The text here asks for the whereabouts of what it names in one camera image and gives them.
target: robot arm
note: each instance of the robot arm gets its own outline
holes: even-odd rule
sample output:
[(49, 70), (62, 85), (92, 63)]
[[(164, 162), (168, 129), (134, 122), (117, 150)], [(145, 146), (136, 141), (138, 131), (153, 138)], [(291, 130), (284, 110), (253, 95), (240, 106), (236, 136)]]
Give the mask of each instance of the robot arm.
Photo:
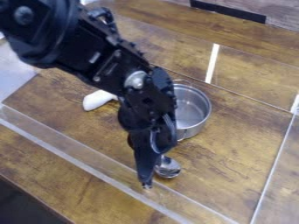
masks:
[(150, 187), (158, 158), (176, 145), (173, 83), (121, 39), (109, 10), (86, 10), (77, 0), (0, 0), (0, 31), (21, 61), (117, 96), (137, 177)]

